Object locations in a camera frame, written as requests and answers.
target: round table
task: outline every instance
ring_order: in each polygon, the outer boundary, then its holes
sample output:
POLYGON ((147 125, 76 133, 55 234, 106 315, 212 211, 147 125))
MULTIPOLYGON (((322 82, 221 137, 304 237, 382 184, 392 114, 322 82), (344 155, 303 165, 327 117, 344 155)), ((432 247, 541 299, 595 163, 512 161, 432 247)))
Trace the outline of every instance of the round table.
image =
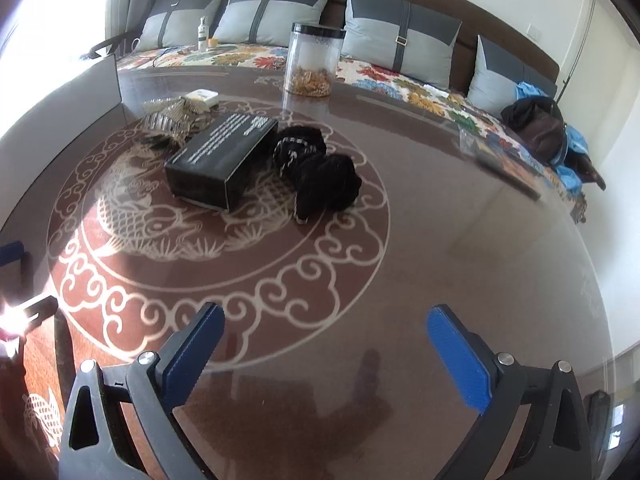
MULTIPOLYGON (((317 126, 363 179, 352 208, 305 225, 267 169, 236 211, 204 210, 171 196, 131 121, 79 137, 28 193, 47 218, 18 206, 1 234, 36 233, 36 288, 60 297, 76 366, 130 362, 204 301, 225 307, 225 335, 175 410, 220 479, 433 478, 477 415, 426 335, 440 303, 494 351, 567 360, 583 396, 607 389, 607 319, 568 211, 554 190, 536 200, 463 155, 454 124, 343 84, 323 100, 283 95, 281 75, 249 68, 135 70, 120 85, 138 117, 144 100, 209 88, 222 112, 317 126)), ((62 411, 52 330, 28 338, 26 387, 62 411)))

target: black jar lid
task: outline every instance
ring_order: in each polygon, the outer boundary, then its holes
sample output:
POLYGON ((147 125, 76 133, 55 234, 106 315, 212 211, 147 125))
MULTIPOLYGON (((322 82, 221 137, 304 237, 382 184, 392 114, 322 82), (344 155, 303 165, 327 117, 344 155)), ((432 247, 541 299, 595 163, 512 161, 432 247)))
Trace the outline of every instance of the black jar lid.
POLYGON ((310 36, 320 36, 322 38, 335 38, 343 40, 346 31, 343 28, 325 27, 324 25, 307 25, 305 23, 294 23, 291 26, 292 32, 308 34, 310 36))

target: metal screw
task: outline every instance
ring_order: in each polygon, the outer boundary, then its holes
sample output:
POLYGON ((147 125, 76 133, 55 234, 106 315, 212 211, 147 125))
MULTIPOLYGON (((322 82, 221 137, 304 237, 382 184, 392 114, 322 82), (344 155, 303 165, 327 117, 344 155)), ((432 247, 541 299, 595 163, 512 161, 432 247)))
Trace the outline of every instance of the metal screw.
POLYGON ((94 366, 95 366, 95 361, 93 359, 85 359, 80 363, 80 371, 87 374, 94 369, 94 366))
POLYGON ((138 356, 138 362, 141 365, 148 365, 149 363, 152 363, 155 360, 156 360, 156 354, 154 354, 151 351, 142 352, 142 354, 138 356))
POLYGON ((565 374, 571 371, 571 365, 567 361, 558 361, 558 368, 560 368, 560 371, 565 374))
POLYGON ((516 362, 516 359, 514 359, 511 354, 507 354, 507 352, 500 352, 498 354, 498 362, 501 365, 511 366, 512 364, 514 364, 514 362, 516 362))

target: two-tone cushion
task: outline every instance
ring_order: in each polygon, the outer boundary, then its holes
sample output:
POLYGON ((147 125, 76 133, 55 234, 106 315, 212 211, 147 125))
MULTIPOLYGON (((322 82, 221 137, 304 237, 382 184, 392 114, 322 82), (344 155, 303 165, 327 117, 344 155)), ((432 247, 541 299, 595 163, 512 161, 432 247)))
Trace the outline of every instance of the two-tone cushion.
POLYGON ((294 22, 317 25, 327 0, 229 0, 215 31, 222 43, 289 46, 294 22))
POLYGON ((342 55, 441 88, 462 22, 404 0, 347 0, 342 55))
POLYGON ((501 46, 478 36, 476 73, 467 100, 476 108, 500 118, 502 110, 517 101, 517 87, 521 82, 540 88, 550 97, 554 97, 558 90, 553 81, 501 46))
POLYGON ((198 43, 200 18, 206 16, 207 23, 213 23, 221 1, 160 0, 146 19, 135 51, 198 43))

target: transparent jar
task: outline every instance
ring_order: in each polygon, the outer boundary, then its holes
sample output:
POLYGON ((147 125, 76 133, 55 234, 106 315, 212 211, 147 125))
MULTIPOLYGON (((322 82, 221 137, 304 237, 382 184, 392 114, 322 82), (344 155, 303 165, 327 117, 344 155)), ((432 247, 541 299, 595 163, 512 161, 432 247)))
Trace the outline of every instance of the transparent jar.
POLYGON ((294 23, 289 40, 284 89, 308 97, 329 95, 344 34, 341 28, 294 23))

